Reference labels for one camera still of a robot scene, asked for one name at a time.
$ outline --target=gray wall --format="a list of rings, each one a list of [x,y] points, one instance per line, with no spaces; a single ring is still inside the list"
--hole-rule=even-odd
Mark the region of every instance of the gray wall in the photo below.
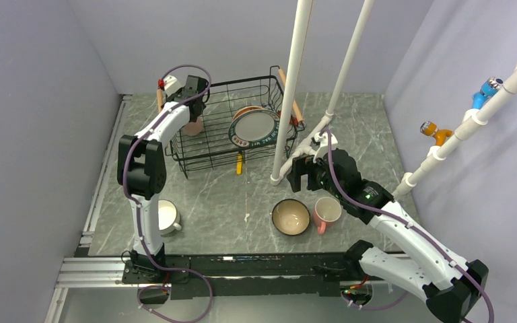
[[[406,170],[433,139],[425,120],[454,129],[490,76],[508,77],[517,59],[517,1],[434,2],[386,91],[391,128]],[[424,225],[490,270],[496,322],[517,322],[517,96],[413,190]],[[473,322],[486,322],[482,301]]]
[[[0,322],[42,322],[118,95],[66,0],[0,1]]]
[[[120,93],[152,92],[183,63],[213,81],[286,66],[297,1],[69,0]],[[298,91],[332,91],[362,0],[315,1]],[[344,91],[384,93],[432,0],[374,4]]]

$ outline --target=pink mug handle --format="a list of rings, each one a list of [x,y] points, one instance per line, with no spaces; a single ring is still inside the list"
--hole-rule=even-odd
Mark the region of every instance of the pink mug handle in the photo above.
[[[322,225],[318,227],[318,234],[324,234],[326,231],[326,222],[322,222]]]

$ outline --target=wire basket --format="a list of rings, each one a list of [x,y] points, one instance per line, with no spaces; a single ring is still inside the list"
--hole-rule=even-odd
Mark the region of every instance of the wire basket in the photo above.
[[[237,111],[245,106],[262,106],[274,112],[280,111],[283,97],[282,87],[272,74],[238,79],[211,85],[211,94],[201,118],[203,130],[196,136],[178,131],[166,148],[166,155],[172,156],[186,178],[189,172],[236,164],[239,156],[243,162],[269,157],[275,154],[276,139],[260,146],[239,147],[228,136],[229,126]],[[304,125],[289,125],[284,151],[286,157],[294,146],[298,132]]]

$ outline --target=yellow object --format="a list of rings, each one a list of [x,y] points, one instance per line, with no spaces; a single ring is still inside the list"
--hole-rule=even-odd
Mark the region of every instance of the yellow object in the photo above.
[[[242,173],[242,155],[239,154],[237,156],[237,175],[241,175]]]
[[[453,135],[449,129],[437,129],[437,125],[431,121],[423,122],[420,131],[425,136],[435,138],[435,146],[443,146],[447,138]]]

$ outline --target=white pipe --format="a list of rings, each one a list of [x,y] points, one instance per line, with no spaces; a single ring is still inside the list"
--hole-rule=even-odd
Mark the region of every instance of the white pipe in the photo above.
[[[507,104],[515,94],[517,94],[517,67],[511,76],[504,81],[502,89],[496,92],[482,109],[472,114],[467,112],[470,114],[470,117],[455,129],[454,135],[451,136],[441,148],[427,156],[414,173],[406,173],[403,176],[401,183],[393,192],[393,197],[397,199],[411,191],[428,172],[432,171],[438,164],[445,160],[460,143],[472,137],[482,126],[486,125],[488,120],[498,112],[502,106]]]
[[[282,156],[286,145],[286,133],[290,123],[292,104],[294,102],[294,92],[298,81],[298,72],[302,62],[302,52],[308,31],[310,12],[312,11],[313,0],[298,0],[296,7],[296,17],[294,18],[294,31],[292,32],[292,43],[290,45],[290,58],[288,58],[288,75],[284,87],[284,97],[282,98],[282,109],[280,115],[280,125],[275,150],[275,161],[271,183],[278,184],[282,180],[280,168],[282,166]]]
[[[349,41],[346,57],[344,58],[344,62],[342,63],[342,69],[340,70],[340,74],[338,75],[338,80],[336,80],[336,86],[334,87],[332,98],[330,98],[330,104],[328,104],[328,108],[326,109],[327,116],[331,117],[334,115],[334,108],[336,107],[336,102],[338,102],[338,98],[340,97],[340,93],[342,92],[342,87],[346,82],[349,67],[351,65],[351,62],[353,61],[353,56],[355,54],[355,51],[357,50],[359,40],[361,39],[361,34],[364,32],[364,28],[366,27],[366,22],[368,21],[368,17],[370,16],[370,11],[372,10],[373,5],[374,0],[365,0],[364,5],[362,5],[361,7],[359,17],[357,18],[357,23],[355,24],[353,34],[351,35],[351,40]]]
[[[328,108],[326,109],[326,113],[322,117],[322,120],[310,131],[310,134],[304,138],[300,144],[296,147],[296,150],[292,153],[292,155],[286,160],[286,162],[280,168],[278,176],[275,176],[276,167],[273,167],[273,174],[271,175],[271,184],[278,185],[280,181],[284,178],[288,170],[292,167],[292,159],[295,157],[299,157],[303,153],[310,154],[309,151],[314,151],[310,148],[310,143],[313,136],[316,133],[319,133],[325,126],[327,126],[330,121],[332,121],[332,117],[334,115],[334,108],[336,106],[336,102],[342,92],[342,88],[344,86],[344,82],[347,78],[349,68],[351,66],[351,62],[353,61],[354,54],[357,50],[357,46],[359,44],[359,40],[361,39],[361,35],[364,32],[364,28],[366,27],[366,22],[368,21],[368,16],[370,15],[370,11],[372,6],[374,5],[374,0],[365,0],[364,4],[361,7],[361,11],[359,13],[359,17],[357,19],[357,23],[353,30],[353,34],[351,35],[351,40],[349,42],[349,46],[346,52],[346,56],[344,57],[344,61],[342,63],[342,68],[340,69],[340,74],[338,74],[338,80],[336,80],[336,85],[334,86],[334,92],[332,93],[332,97],[330,98],[330,103],[328,104]],[[277,156],[275,154],[275,166],[277,166]]]

